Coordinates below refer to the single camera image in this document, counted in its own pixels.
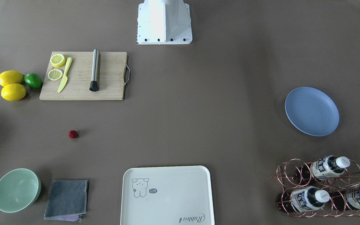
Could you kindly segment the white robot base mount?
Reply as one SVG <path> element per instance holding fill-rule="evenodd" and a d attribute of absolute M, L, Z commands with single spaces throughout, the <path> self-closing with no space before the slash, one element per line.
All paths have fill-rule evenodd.
<path fill-rule="evenodd" d="M 145 0 L 138 5 L 136 43 L 191 44 L 190 6 L 183 0 Z"/>

